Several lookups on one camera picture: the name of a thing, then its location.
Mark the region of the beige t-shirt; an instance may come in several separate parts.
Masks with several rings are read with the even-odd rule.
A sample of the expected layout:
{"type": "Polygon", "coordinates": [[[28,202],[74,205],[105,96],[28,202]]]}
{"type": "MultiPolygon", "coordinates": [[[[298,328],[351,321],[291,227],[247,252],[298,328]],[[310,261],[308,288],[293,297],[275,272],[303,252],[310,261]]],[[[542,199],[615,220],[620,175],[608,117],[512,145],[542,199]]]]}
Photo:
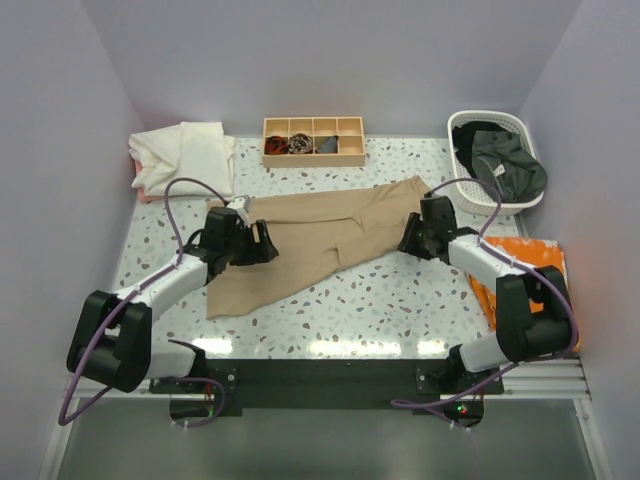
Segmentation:
{"type": "Polygon", "coordinates": [[[374,188],[251,201],[279,255],[229,267],[207,285],[206,318],[243,316],[327,277],[397,249],[409,215],[430,187],[419,176],[374,188]]]}

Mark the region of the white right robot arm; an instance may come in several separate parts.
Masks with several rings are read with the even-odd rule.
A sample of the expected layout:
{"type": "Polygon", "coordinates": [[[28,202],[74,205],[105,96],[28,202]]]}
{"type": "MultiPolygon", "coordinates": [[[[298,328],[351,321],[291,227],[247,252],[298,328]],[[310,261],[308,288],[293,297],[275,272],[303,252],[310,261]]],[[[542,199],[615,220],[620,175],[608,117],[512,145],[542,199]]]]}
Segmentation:
{"type": "Polygon", "coordinates": [[[485,372],[507,363],[558,358],[578,340],[564,275],[507,255],[469,227],[459,227],[451,201],[427,194],[409,216],[398,250],[460,269],[496,297],[495,331],[452,347],[442,379],[485,372]]]}

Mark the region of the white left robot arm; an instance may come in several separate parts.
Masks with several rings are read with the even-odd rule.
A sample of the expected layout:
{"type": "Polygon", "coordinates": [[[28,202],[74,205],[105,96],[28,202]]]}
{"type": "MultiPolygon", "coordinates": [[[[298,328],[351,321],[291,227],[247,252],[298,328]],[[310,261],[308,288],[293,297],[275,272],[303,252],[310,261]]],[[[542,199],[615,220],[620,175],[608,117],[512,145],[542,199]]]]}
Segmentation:
{"type": "Polygon", "coordinates": [[[66,360],[75,381],[86,378],[129,393],[145,380],[204,374],[201,349],[180,341],[156,343],[153,325],[228,267],[278,256],[265,221],[250,220],[249,203],[242,196],[210,208],[203,229],[160,270],[116,292],[96,290],[86,298],[66,360]]]}

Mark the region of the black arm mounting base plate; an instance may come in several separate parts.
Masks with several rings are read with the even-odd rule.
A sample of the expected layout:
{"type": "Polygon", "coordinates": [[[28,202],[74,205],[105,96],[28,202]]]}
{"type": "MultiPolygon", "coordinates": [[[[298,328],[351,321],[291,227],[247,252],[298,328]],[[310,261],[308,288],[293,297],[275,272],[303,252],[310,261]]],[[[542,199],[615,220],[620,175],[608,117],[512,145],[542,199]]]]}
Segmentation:
{"type": "Polygon", "coordinates": [[[496,373],[465,373],[442,382],[444,359],[208,360],[216,382],[152,380],[149,391],[171,397],[179,418],[204,415],[209,393],[223,416],[249,409],[388,410],[394,400],[430,403],[464,392],[496,373]]]}

